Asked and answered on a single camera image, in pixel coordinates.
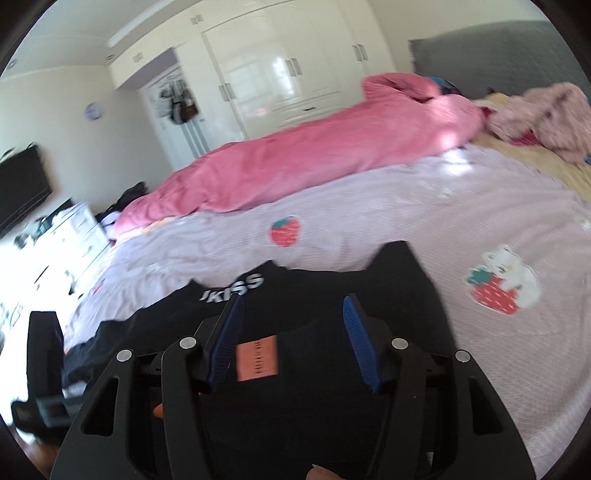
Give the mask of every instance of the human hand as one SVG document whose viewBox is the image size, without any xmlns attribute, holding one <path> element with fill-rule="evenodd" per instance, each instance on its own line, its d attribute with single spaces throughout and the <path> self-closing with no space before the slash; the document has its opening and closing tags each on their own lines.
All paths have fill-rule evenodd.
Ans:
<svg viewBox="0 0 591 480">
<path fill-rule="evenodd" d="M 343 480 L 336 473 L 322 468 L 318 465 L 312 465 L 314 468 L 308 472 L 306 480 Z"/>
</svg>

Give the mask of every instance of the cat print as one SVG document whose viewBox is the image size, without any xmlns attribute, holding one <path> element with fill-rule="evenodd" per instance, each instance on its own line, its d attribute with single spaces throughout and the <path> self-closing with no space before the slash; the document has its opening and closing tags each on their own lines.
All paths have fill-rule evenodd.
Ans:
<svg viewBox="0 0 591 480">
<path fill-rule="evenodd" d="M 542 291 L 534 271 L 507 245 L 482 255 L 484 264 L 466 279 L 470 294 L 480 304 L 513 315 L 540 301 Z"/>
</svg>

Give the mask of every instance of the black tv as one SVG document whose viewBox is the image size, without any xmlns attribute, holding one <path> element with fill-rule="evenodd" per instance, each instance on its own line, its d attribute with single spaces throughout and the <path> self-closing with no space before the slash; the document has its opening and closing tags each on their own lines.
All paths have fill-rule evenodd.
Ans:
<svg viewBox="0 0 591 480">
<path fill-rule="evenodd" d="M 36 145 L 0 162 L 0 238 L 51 195 Z"/>
</svg>

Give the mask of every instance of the pink duvet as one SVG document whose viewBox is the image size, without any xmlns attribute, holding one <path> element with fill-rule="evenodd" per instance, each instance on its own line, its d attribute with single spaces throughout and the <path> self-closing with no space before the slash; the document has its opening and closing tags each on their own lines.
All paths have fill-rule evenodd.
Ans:
<svg viewBox="0 0 591 480">
<path fill-rule="evenodd" d="M 414 73 L 363 81 L 366 101 L 328 118 L 268 137 L 224 145 L 175 172 L 131 203 L 118 234 L 198 210 L 230 212 L 352 173 L 411 164 L 471 140 L 484 125 L 480 109 Z"/>
</svg>

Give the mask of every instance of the yellow blanket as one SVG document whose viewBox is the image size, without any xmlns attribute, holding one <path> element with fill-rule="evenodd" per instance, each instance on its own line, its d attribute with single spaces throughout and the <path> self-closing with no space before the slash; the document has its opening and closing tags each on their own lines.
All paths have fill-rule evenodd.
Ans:
<svg viewBox="0 0 591 480">
<path fill-rule="evenodd" d="M 484 100 L 503 105 L 508 100 L 507 95 L 494 93 Z M 495 138 L 489 133 L 481 133 L 473 141 L 479 147 L 493 148 L 507 157 L 527 163 L 540 172 L 560 179 L 568 188 L 574 190 L 585 200 L 591 201 L 591 166 L 566 163 L 554 152 L 541 146 L 516 147 Z"/>
</svg>

